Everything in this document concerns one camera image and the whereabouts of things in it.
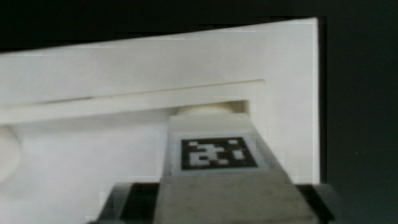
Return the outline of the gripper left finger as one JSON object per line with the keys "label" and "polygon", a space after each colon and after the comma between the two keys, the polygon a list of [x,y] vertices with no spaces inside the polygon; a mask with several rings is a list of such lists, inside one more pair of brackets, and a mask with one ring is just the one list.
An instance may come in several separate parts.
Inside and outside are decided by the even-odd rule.
{"label": "gripper left finger", "polygon": [[119,183],[97,218],[87,224],[153,224],[158,190],[156,182]]}

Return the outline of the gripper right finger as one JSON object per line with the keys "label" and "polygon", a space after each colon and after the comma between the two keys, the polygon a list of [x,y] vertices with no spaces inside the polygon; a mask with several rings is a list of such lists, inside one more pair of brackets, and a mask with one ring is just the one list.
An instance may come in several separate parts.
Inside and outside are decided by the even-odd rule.
{"label": "gripper right finger", "polygon": [[325,183],[296,184],[296,189],[320,219],[318,224],[350,224],[344,206],[332,186]]}

